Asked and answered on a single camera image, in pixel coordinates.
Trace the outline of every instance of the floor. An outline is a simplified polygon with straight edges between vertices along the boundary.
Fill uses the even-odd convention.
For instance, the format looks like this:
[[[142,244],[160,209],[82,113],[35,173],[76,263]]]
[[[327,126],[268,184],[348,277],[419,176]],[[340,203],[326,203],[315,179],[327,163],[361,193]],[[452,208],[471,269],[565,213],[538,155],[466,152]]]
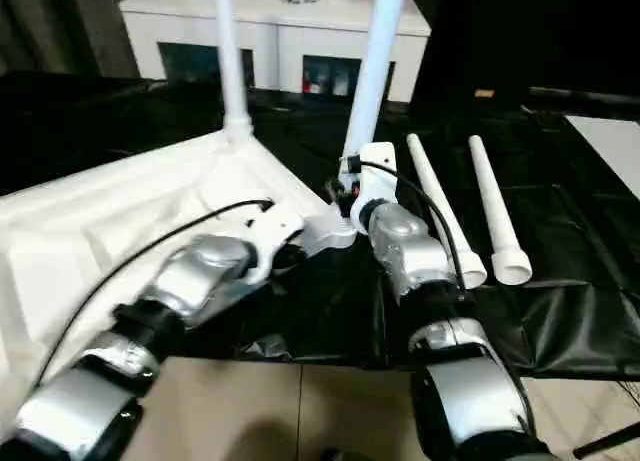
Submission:
[[[554,453],[640,419],[615,384],[531,380],[538,430]],[[126,461],[318,461],[327,447],[374,461],[424,460],[406,374],[175,358],[144,404]],[[640,460],[640,443],[593,460]]]

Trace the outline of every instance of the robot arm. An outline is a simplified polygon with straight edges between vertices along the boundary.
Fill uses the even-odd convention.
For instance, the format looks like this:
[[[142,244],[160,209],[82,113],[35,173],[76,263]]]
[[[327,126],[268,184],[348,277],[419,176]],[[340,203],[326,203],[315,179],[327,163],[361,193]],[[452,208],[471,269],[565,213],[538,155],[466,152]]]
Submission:
[[[367,145],[360,156],[394,165],[387,144]],[[519,379],[489,342],[472,304],[460,298],[440,242],[397,204],[395,180],[374,180],[375,168],[361,169],[351,219],[369,236],[399,305],[410,359],[422,366],[411,384],[425,455],[432,461],[557,459],[536,438]]]
[[[120,459],[142,416],[138,400],[185,333],[263,282],[302,220],[276,205],[245,236],[198,236],[173,253],[113,326],[20,409],[0,459]]]

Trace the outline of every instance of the black band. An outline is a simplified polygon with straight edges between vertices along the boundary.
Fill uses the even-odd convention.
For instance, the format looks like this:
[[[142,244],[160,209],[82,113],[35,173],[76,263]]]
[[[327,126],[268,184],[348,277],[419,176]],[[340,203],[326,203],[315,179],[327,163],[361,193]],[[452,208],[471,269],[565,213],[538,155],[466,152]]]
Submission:
[[[422,452],[431,460],[453,459],[455,445],[449,422],[426,368],[411,373],[411,400]]]
[[[458,461],[508,461],[525,454],[549,454],[547,445],[537,438],[514,431],[493,431],[470,438],[456,452]]]
[[[371,221],[371,216],[373,212],[376,210],[378,206],[382,206],[383,204],[387,204],[389,201],[385,199],[374,199],[373,201],[369,201],[365,206],[360,210],[360,224],[364,226],[364,228],[369,231],[369,221]]]
[[[162,363],[184,335],[186,326],[178,314],[158,301],[139,299],[114,309],[111,331],[146,348]]]
[[[456,286],[433,281],[410,291],[399,300],[403,330],[407,339],[422,327],[457,318],[475,318],[473,304],[458,299]]]
[[[104,431],[98,443],[87,454],[86,461],[118,461],[135,434],[144,409],[136,401],[127,404]]]
[[[74,367],[84,371],[91,371],[107,381],[126,389],[136,398],[142,398],[149,392],[159,374],[152,373],[149,376],[148,374],[151,373],[140,373],[137,376],[130,376],[114,369],[107,360],[93,354],[80,358],[74,364]]]
[[[0,446],[0,459],[3,461],[69,461],[69,455],[31,431],[19,430],[13,438]]]

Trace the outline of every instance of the black tablecloth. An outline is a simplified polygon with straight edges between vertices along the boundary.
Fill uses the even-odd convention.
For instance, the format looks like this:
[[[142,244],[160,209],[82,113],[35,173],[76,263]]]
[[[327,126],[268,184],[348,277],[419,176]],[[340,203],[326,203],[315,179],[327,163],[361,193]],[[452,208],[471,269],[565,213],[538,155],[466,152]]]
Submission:
[[[5,169],[0,192],[175,143],[221,127],[215,85],[14,74],[0,78]],[[252,92],[257,138],[325,199],[350,105]],[[389,105],[376,140],[417,133],[470,244],[491,245],[467,148],[483,136],[534,269],[524,286],[489,277],[470,293],[491,338],[521,374],[640,379],[640,202],[559,114],[410,112]],[[410,210],[420,207],[400,190]],[[366,239],[325,251],[189,336],[176,354],[401,368],[403,336]]]

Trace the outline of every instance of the black cable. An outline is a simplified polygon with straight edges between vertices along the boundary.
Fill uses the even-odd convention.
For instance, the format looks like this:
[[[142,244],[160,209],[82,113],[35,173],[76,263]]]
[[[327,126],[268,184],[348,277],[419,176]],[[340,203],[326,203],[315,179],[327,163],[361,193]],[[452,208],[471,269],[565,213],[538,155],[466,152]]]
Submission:
[[[395,176],[398,181],[400,181],[405,186],[411,188],[420,199],[424,201],[427,206],[431,209],[431,211],[436,215],[442,229],[444,231],[444,235],[447,238],[447,244],[449,245],[449,249],[451,251],[451,259],[453,260],[453,267],[456,271],[456,280],[458,282],[458,289],[462,296],[467,292],[467,288],[464,284],[464,277],[462,276],[462,267],[460,266],[460,258],[458,256],[458,250],[456,249],[455,241],[453,240],[453,234],[451,233],[451,228],[447,223],[447,220],[444,218],[442,211],[438,208],[438,205],[431,199],[431,197],[425,193],[422,189],[420,189],[416,184],[414,184],[409,178],[405,177],[403,174],[387,167],[382,164],[372,163],[370,161],[362,161],[360,160],[361,166],[369,166],[371,168],[379,169],[380,171],[384,171],[385,173],[389,173]]]
[[[40,369],[40,372],[38,373],[38,376],[36,377],[36,381],[35,381],[33,387],[31,388],[31,391],[32,392],[35,391],[42,384],[42,380],[44,379],[45,375],[47,374],[47,370],[49,369],[49,366],[51,365],[51,362],[55,358],[58,350],[60,349],[60,346],[62,345],[62,343],[64,342],[65,338],[67,337],[67,334],[69,333],[69,330],[71,329],[71,327],[73,326],[75,321],[78,319],[80,314],[82,314],[84,309],[89,305],[89,302],[95,297],[95,295],[98,293],[98,291],[100,291],[118,273],[120,273],[124,268],[126,268],[131,263],[133,263],[140,256],[142,256],[143,254],[148,253],[153,248],[158,246],[160,243],[163,243],[167,239],[172,238],[176,234],[180,234],[181,232],[186,231],[189,228],[192,228],[192,227],[194,227],[194,226],[196,226],[196,225],[198,225],[200,223],[203,223],[203,222],[207,221],[208,219],[211,219],[211,218],[219,216],[219,215],[221,215],[223,213],[226,213],[227,211],[231,211],[233,209],[241,208],[243,206],[251,206],[251,205],[254,205],[254,204],[260,205],[262,207],[262,210],[265,211],[265,210],[269,209],[271,206],[273,206],[273,201],[268,200],[268,199],[249,199],[247,201],[240,201],[238,203],[233,203],[233,204],[230,204],[228,206],[224,206],[224,207],[222,207],[220,209],[216,209],[215,211],[211,211],[210,213],[202,215],[202,216],[200,216],[200,217],[198,217],[198,218],[196,218],[196,219],[194,219],[192,221],[189,221],[188,223],[183,224],[182,226],[179,226],[178,228],[176,228],[176,229],[174,229],[172,231],[169,231],[168,233],[160,236],[158,239],[156,239],[155,241],[152,241],[151,243],[147,244],[146,246],[143,246],[138,251],[136,251],[135,253],[131,254],[127,258],[125,258],[116,267],[114,267],[109,272],[109,274],[107,274],[104,278],[102,278],[100,280],[100,282],[98,284],[96,284],[91,291],[89,291],[89,293],[85,296],[85,298],[82,300],[82,302],[75,309],[75,311],[73,312],[73,314],[71,315],[71,317],[69,318],[67,323],[65,324],[64,328],[62,329],[62,332],[58,336],[58,339],[56,339],[56,342],[53,344],[53,348],[51,348],[51,351],[49,352],[49,356],[47,357],[47,360],[42,365],[42,368]]]
[[[620,387],[620,389],[627,393],[627,396],[631,398],[631,402],[638,410],[640,410],[640,397],[638,397],[638,393],[634,392],[637,388],[624,381],[616,381],[616,384],[618,385],[618,387]]]

